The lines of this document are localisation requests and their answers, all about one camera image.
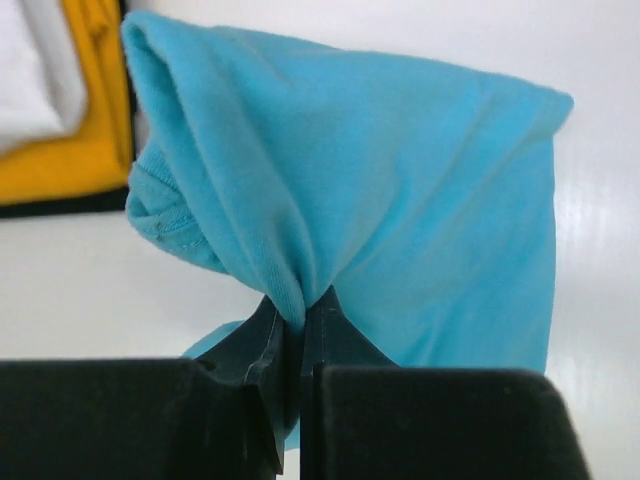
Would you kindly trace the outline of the turquoise t shirt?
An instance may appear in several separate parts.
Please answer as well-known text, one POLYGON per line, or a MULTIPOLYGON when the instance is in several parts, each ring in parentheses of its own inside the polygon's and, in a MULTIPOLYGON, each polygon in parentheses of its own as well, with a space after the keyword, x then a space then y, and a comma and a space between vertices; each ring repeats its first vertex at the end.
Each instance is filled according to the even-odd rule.
POLYGON ((143 238, 294 332, 334 290, 399 364, 544 369, 569 94, 144 11, 121 37, 150 126, 126 202, 143 238))

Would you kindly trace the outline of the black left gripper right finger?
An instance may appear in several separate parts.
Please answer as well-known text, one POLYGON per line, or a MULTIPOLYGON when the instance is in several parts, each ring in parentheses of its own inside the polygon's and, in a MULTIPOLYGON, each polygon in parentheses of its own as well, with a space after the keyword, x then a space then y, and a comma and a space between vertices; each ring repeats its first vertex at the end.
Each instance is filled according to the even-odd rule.
POLYGON ((590 477, 561 394, 521 369, 403 368, 328 290, 307 312, 305 479, 590 477))

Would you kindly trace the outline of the folded white t shirt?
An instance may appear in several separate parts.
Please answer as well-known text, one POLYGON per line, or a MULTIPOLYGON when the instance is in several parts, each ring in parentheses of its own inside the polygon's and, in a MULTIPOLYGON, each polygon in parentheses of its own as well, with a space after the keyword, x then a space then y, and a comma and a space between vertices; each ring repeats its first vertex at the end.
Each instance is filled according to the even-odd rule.
POLYGON ((1 152, 75 133, 88 92, 59 1, 1 2, 1 152))

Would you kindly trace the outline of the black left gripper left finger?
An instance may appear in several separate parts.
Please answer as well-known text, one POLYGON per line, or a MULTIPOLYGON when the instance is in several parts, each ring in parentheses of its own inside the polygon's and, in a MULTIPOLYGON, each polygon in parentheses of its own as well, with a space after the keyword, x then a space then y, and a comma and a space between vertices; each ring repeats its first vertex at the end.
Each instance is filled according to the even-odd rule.
POLYGON ((284 322, 263 300, 194 359, 1 365, 5 479, 272 479, 284 467, 284 322))

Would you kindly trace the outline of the folded yellow t shirt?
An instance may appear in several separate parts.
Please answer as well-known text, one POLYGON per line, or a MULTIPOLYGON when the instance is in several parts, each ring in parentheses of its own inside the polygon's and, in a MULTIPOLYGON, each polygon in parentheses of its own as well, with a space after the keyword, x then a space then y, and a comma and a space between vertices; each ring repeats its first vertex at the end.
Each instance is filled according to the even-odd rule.
POLYGON ((133 158, 119 1, 1 4, 1 204, 125 186, 133 158))

